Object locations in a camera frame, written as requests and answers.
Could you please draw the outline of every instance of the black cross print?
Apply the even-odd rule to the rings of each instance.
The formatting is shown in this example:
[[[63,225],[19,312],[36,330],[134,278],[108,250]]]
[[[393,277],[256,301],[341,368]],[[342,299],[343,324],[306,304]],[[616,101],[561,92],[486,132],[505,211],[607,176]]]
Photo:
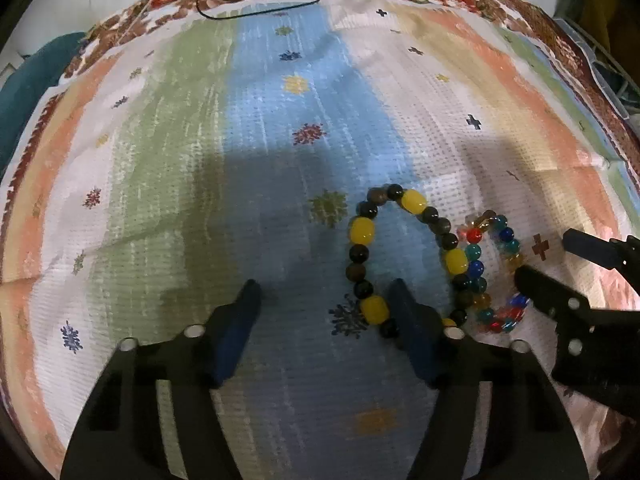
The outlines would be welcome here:
[[[482,124],[478,119],[474,119],[473,115],[469,114],[469,118],[466,120],[467,124],[472,124],[476,130],[480,129],[480,125]]]
[[[533,235],[533,241],[536,243],[532,249],[534,254],[539,254],[544,262],[546,260],[545,251],[549,250],[549,240],[542,240],[540,234]]]

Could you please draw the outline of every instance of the red snowflake print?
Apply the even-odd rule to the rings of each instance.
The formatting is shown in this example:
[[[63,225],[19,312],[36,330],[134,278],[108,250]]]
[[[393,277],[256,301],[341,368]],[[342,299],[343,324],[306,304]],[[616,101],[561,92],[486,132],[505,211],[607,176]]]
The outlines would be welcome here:
[[[293,133],[293,145],[313,144],[320,137],[326,135],[322,130],[322,124],[307,124]]]
[[[92,207],[100,203],[100,189],[94,187],[89,193],[86,194],[86,199],[82,204],[85,208],[91,209]]]

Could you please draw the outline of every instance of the blue bead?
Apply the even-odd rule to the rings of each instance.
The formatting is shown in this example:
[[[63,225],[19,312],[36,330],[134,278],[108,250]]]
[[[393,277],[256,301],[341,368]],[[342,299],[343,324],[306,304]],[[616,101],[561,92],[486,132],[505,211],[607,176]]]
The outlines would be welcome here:
[[[482,255],[482,249],[478,244],[469,244],[465,249],[466,257],[469,261],[477,260]]]
[[[471,290],[474,292],[486,291],[486,279],[480,277],[480,278],[471,280]]]
[[[511,298],[511,303],[513,306],[519,306],[520,308],[525,308],[527,306],[527,298],[524,294],[516,294],[513,298]]]
[[[511,332],[511,330],[513,330],[514,328],[516,328],[516,320],[511,319],[510,317],[506,317],[504,319],[504,323],[502,324],[502,330],[504,332]]]
[[[471,279],[474,279],[482,276],[483,272],[484,263],[482,263],[480,260],[473,260],[472,262],[469,262],[469,267],[466,270],[466,275]]]
[[[511,242],[505,243],[504,250],[509,254],[518,254],[520,252],[520,242],[514,238]]]
[[[507,227],[507,217],[505,215],[498,215],[494,217],[492,225],[494,227],[494,230],[498,232],[502,231],[505,227]]]
[[[503,242],[511,242],[514,237],[513,229],[511,229],[510,227],[505,227],[502,231],[500,231],[498,236]]]
[[[484,308],[478,311],[478,321],[480,323],[489,323],[494,319],[495,312],[492,308]]]

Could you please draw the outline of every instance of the brown cross print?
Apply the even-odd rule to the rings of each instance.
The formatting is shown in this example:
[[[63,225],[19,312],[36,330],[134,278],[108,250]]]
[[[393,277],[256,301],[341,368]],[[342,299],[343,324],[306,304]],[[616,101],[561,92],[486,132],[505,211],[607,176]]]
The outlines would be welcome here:
[[[544,262],[546,260],[545,251],[549,250],[549,240],[542,240],[540,233],[537,235],[533,235],[533,241],[535,241],[535,245],[532,247],[534,254],[539,254],[540,258]]]

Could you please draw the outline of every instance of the green snowflake print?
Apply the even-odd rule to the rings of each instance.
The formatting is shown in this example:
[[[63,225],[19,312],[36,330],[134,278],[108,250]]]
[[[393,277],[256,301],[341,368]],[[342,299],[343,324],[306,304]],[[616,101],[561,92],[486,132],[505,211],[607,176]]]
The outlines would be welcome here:
[[[78,256],[76,256],[76,259],[74,260],[74,270],[73,270],[74,276],[77,276],[78,272],[80,272],[84,267],[85,256],[86,254],[84,254],[84,251],[82,251],[80,254],[78,254]]]
[[[293,29],[291,27],[287,27],[286,25],[283,25],[282,27],[278,27],[276,29],[276,36],[288,36],[292,32],[293,32]]]
[[[347,216],[346,197],[346,194],[338,191],[324,190],[322,195],[309,200],[314,220],[331,229],[335,228],[335,225]]]

